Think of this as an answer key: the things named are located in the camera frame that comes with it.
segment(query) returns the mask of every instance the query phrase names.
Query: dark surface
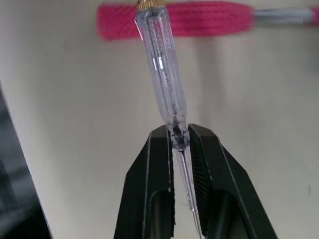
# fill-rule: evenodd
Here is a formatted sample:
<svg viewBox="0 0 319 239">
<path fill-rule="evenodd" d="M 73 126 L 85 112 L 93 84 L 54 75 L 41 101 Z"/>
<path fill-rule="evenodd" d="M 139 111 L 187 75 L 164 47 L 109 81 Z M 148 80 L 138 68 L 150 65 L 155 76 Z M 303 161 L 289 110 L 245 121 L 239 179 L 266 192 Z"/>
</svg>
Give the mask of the dark surface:
<svg viewBox="0 0 319 239">
<path fill-rule="evenodd" d="M 36 206 L 30 216 L 3 239 L 51 239 L 40 205 Z"/>
<path fill-rule="evenodd" d="M 208 239 L 226 237 L 230 222 L 228 217 L 221 218 L 220 210 L 225 210 L 224 213 L 230 215 L 231 207 L 235 204 L 240 209 L 249 238 L 276 239 L 277 236 L 247 172 L 222 146 L 212 131 L 195 124 L 189 125 L 189 131 L 192 148 L 196 148 L 196 154 L 194 150 L 191 151 L 192 158 L 200 158 L 202 162 L 202 174 L 194 178 L 194 184 L 203 234 L 207 235 Z M 194 174 L 199 175 L 200 169 L 194 170 Z M 212 189 L 204 197 L 203 181 L 206 185 L 210 184 L 208 187 Z M 225 205 L 225 198 L 228 200 L 228 207 Z M 205 210 L 211 212 L 208 220 Z M 218 231 L 225 231 L 225 235 L 217 237 Z"/>
<path fill-rule="evenodd" d="M 202 233 L 207 239 L 276 239 L 246 171 L 212 131 L 195 124 L 189 131 Z M 162 126 L 126 175 L 114 238 L 169 239 L 174 203 L 171 142 Z"/>
<path fill-rule="evenodd" d="M 170 145 L 165 126 L 150 133 L 126 175 L 115 239 L 173 236 L 174 180 Z"/>
</svg>

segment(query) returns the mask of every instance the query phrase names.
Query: brass cap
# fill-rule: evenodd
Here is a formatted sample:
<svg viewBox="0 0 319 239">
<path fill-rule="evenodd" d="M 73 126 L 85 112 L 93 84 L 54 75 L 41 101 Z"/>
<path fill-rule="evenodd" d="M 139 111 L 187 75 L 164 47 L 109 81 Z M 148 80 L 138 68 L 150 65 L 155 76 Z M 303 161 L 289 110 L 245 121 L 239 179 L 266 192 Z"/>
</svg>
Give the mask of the brass cap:
<svg viewBox="0 0 319 239">
<path fill-rule="evenodd" d="M 165 6 L 164 0 L 138 0 L 138 12 L 158 6 Z"/>
</svg>

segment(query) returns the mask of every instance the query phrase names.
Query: pink object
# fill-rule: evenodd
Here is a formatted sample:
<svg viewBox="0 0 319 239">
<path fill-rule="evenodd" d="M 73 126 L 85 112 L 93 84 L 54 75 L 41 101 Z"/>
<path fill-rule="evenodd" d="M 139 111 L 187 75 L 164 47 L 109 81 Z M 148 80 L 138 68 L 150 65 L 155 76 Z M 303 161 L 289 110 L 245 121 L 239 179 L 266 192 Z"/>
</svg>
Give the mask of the pink object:
<svg viewBox="0 0 319 239">
<path fill-rule="evenodd" d="M 312 10 L 314 11 L 315 13 L 315 16 L 314 16 L 314 24 L 315 25 L 319 25 L 319 7 L 313 7 Z"/>
<path fill-rule="evenodd" d="M 248 31 L 254 9 L 224 1 L 180 2 L 166 5 L 175 36 L 212 36 Z M 97 10 L 97 30 L 105 40 L 138 37 L 135 5 L 107 4 Z"/>
</svg>

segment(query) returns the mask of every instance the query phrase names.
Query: blurred pink tool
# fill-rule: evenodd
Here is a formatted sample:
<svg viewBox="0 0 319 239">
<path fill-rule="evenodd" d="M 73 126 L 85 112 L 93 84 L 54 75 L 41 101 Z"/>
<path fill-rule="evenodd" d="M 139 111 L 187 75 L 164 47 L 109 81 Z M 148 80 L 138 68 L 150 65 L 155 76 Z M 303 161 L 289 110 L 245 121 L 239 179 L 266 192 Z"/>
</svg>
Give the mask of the blurred pink tool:
<svg viewBox="0 0 319 239">
<path fill-rule="evenodd" d="M 166 5 L 174 36 L 214 36 L 252 30 L 256 24 L 319 25 L 319 7 L 254 9 L 226 1 L 178 2 Z M 105 40 L 138 37 L 135 5 L 103 3 L 97 30 Z"/>
</svg>

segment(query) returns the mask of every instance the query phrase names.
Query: transparent screwdriver handle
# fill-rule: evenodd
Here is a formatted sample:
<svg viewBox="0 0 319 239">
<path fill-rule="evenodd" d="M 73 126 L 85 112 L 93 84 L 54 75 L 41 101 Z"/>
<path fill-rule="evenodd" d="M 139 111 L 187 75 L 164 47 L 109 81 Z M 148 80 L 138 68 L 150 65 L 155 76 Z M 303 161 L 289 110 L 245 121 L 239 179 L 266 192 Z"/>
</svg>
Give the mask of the transparent screwdriver handle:
<svg viewBox="0 0 319 239">
<path fill-rule="evenodd" d="M 186 102 L 168 11 L 166 7 L 143 10 L 136 22 L 145 43 L 159 111 L 171 133 L 173 148 L 185 148 L 189 145 Z"/>
<path fill-rule="evenodd" d="M 144 1 L 140 6 L 148 7 L 154 3 L 157 2 Z M 191 165 L 189 131 L 186 127 L 186 102 L 168 11 L 162 6 L 149 7 L 139 11 L 136 22 L 146 47 L 159 111 L 170 132 L 173 154 L 177 156 L 200 239 L 201 228 Z"/>
</svg>

